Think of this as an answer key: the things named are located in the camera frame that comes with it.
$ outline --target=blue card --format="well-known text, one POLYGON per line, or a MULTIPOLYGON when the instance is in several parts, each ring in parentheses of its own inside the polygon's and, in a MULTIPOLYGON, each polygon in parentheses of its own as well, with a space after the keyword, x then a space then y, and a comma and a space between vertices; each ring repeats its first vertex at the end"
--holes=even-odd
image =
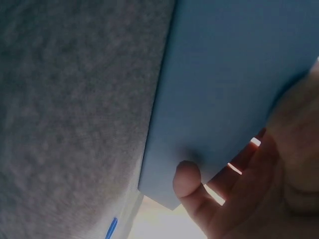
POLYGON ((173 209, 181 148, 207 182, 266 123, 319 55, 317 0, 181 0, 162 65, 139 190, 173 209))

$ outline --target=bright light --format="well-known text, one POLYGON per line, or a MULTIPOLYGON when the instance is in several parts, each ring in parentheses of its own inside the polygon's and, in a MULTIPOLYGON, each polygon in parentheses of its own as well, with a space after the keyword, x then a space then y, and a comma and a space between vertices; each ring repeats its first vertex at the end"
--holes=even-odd
POLYGON ((240 175, 243 174, 238 168, 236 168, 236 167, 235 167, 234 165, 232 165, 231 163, 228 163, 227 165, 228 165, 228 167, 230 167, 232 170, 234 170, 236 173, 238 173, 238 174, 240 174, 240 175))
POLYGON ((250 140, 252 143, 254 143, 255 145, 257 145, 258 147, 260 146, 260 140, 259 139, 256 139, 255 137, 253 137, 251 140, 250 140))
POLYGON ((211 190, 207 185, 204 185, 206 191, 209 193, 209 195, 221 206, 224 205, 225 200, 220 197, 217 193, 215 193, 213 190, 211 190))

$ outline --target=gray felt surface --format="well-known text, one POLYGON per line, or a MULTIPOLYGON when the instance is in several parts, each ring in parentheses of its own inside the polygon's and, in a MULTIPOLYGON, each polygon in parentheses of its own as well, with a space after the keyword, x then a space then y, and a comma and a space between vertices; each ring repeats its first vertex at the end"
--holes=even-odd
POLYGON ((127 236, 173 4, 0 2, 0 239, 127 236))

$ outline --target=light blue sheet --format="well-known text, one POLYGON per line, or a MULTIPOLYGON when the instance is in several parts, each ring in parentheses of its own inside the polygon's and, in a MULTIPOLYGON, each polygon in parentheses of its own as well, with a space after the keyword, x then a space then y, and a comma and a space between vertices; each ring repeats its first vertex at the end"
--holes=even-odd
POLYGON ((317 0, 181 0, 162 65, 139 190, 173 209, 180 147, 212 178, 319 55, 317 0))

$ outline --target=hand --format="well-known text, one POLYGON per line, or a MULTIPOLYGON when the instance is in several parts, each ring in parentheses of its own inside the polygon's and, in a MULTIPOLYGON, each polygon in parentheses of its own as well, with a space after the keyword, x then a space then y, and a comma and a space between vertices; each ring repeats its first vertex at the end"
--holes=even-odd
POLYGON ((226 200, 219 205, 205 190, 196 164, 183 161, 176 170, 174 191, 181 203, 208 238, 218 239, 246 221, 260 205, 274 181, 278 162, 276 145, 261 132, 260 147, 249 143, 229 166, 224 167, 207 186, 226 200))
POLYGON ((182 162, 173 188, 209 239, 319 238, 319 63, 282 97, 259 134, 207 186, 198 167, 182 162))

